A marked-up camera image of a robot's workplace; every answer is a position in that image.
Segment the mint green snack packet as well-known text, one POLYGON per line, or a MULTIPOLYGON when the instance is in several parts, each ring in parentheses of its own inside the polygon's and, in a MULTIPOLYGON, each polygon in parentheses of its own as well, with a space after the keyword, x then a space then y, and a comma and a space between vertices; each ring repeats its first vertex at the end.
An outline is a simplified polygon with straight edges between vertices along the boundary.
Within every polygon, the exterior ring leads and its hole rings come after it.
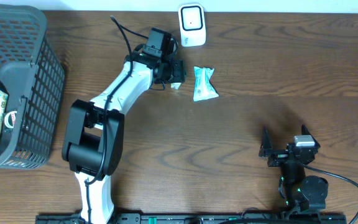
POLYGON ((218 97, 218 93, 210 83, 214 69, 207 67, 194 67, 195 73, 195 89, 193 101, 208 100, 218 97))

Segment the teal small tissue pack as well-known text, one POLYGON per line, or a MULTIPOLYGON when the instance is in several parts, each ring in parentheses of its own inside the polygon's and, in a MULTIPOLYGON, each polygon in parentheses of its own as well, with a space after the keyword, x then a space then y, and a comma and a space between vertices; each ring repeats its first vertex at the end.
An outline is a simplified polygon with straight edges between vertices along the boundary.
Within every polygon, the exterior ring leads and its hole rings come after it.
POLYGON ((181 86, 181 83, 172 83, 171 88, 174 90, 178 90, 181 86))

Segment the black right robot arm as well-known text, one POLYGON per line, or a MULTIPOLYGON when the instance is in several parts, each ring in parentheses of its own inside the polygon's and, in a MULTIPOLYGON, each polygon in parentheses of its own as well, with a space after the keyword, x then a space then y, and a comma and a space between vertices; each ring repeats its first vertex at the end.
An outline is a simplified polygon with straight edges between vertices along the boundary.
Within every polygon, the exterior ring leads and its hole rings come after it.
POLYGON ((315 160, 319 148, 320 144, 305 125, 301 127, 301 134, 295 136, 285 149, 274 149, 267 129, 263 129, 259 157, 266 157, 269 167, 280 168, 278 191, 288 206, 280 214, 283 219, 304 214, 317 215, 326 208, 328 181, 305 174, 305 166, 315 160))

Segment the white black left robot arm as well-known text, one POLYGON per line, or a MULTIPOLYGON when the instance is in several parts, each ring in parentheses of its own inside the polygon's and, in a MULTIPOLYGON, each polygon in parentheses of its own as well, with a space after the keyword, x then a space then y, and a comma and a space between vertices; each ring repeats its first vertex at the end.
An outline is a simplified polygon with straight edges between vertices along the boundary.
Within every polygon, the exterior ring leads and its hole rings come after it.
POLYGON ((107 223, 113 215, 111 176, 121 160, 124 120, 132 105, 152 85, 183 83, 185 78, 183 60, 133 52, 102 93, 72 104, 62 158, 80 185, 80 223, 107 223))

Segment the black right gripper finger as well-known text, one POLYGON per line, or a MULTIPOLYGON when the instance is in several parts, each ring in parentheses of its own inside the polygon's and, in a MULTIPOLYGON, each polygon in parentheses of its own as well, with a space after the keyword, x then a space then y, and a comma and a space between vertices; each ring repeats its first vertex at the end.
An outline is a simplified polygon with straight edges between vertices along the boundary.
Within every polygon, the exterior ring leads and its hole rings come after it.
POLYGON ((301 125, 301 136, 303 142, 305 142, 302 146, 319 146, 318 141, 311 135, 304 124, 301 125))
POLYGON ((262 131, 262 141, 260 145, 259 155, 260 156, 269 156, 273 151, 272 142, 269 137, 267 128, 263 128, 262 131))

